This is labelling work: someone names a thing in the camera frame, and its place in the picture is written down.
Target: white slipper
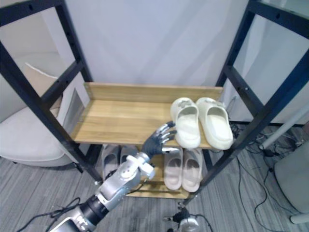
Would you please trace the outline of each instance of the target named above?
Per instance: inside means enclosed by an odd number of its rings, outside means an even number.
[[[108,144],[101,153],[103,180],[119,166],[120,146]]]
[[[120,153],[120,164],[126,162],[126,157],[128,155],[132,155],[135,156],[136,153],[138,153],[138,150],[136,148],[136,146],[134,145],[124,145],[121,148],[121,153]]]
[[[184,148],[196,148],[201,142],[198,127],[198,108],[190,98],[178,98],[170,108],[170,116],[176,124],[175,136]]]
[[[201,149],[185,149],[183,152],[183,188],[196,192],[202,180],[203,154]]]
[[[183,149],[176,154],[164,155],[164,184],[170,190],[177,190],[182,185]]]
[[[200,98],[196,104],[207,142],[220,150],[229,149],[233,143],[233,133],[222,103],[212,98]]]

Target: gray carpet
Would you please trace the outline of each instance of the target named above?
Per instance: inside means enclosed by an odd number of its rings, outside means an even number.
[[[297,140],[307,140],[308,136],[301,129],[293,129]],[[289,145],[289,139],[282,138],[281,146]],[[284,155],[287,149],[276,148]],[[218,160],[220,153],[212,153],[213,161]],[[267,172],[261,154],[249,154],[244,150],[239,155],[240,162],[260,182]],[[273,164],[280,157],[267,158]],[[256,222],[254,207],[263,200],[261,187],[243,170],[241,192],[244,205],[255,232],[266,231]],[[97,189],[92,178],[84,172],[80,174],[70,167],[40,168],[0,159],[0,230],[14,232],[21,228],[33,215],[49,212],[64,206],[75,197],[82,201],[91,196]],[[207,187],[188,205],[192,214],[204,214],[215,232],[251,232],[253,231],[241,206],[238,193],[239,170],[233,160]],[[293,208],[281,193],[273,174],[267,179],[267,186],[278,202],[292,211]],[[127,197],[98,225],[98,232],[166,232],[168,228],[177,228],[173,222],[164,222],[164,216],[177,212],[178,200]],[[268,228],[278,231],[308,232],[309,223],[294,225],[289,221],[290,213],[278,207],[268,199],[258,210],[258,218]],[[52,220],[48,217],[38,218],[24,230],[41,232]],[[209,231],[203,219],[198,219],[202,231]]]

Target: robotic arm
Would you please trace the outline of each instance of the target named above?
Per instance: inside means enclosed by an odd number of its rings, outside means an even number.
[[[50,232],[92,232],[96,225],[113,210],[129,191],[140,183],[142,176],[152,179],[153,166],[148,161],[156,154],[179,152],[177,148],[163,147],[174,139],[175,124],[167,122],[143,144],[141,152],[127,157],[117,171],[98,188],[85,203],[70,211],[67,217]]]

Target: wooden shelf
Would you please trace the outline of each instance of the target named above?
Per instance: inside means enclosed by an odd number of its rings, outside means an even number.
[[[90,103],[72,133],[77,143],[141,145],[170,121],[171,103],[186,96],[218,99],[221,87],[167,87],[86,83]],[[200,126],[201,148],[211,146]],[[167,145],[177,146],[175,141]]]
[[[184,189],[170,190],[164,184],[164,156],[156,155],[151,159],[151,163],[155,166],[155,176],[148,180],[139,191],[128,194],[128,197],[154,197],[154,198],[174,198],[186,199],[189,193]]]

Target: robot finger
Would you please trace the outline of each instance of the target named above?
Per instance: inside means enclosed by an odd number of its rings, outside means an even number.
[[[156,131],[155,134],[163,134],[166,131],[168,131],[170,128],[174,127],[175,123],[173,121],[169,121],[167,123],[165,123],[164,125],[162,125],[161,127],[159,127]]]
[[[165,144],[166,142],[168,142],[169,140],[173,140],[175,138],[175,135],[171,135],[170,137],[164,139],[161,144]]]
[[[176,147],[164,147],[162,148],[163,154],[178,154],[180,152],[179,148]]]
[[[175,131],[175,130],[166,132],[165,134],[161,135],[161,139],[162,139],[162,140],[165,140],[165,139],[168,138],[170,135],[174,135],[174,134],[176,134],[176,133],[177,133],[177,131]]]

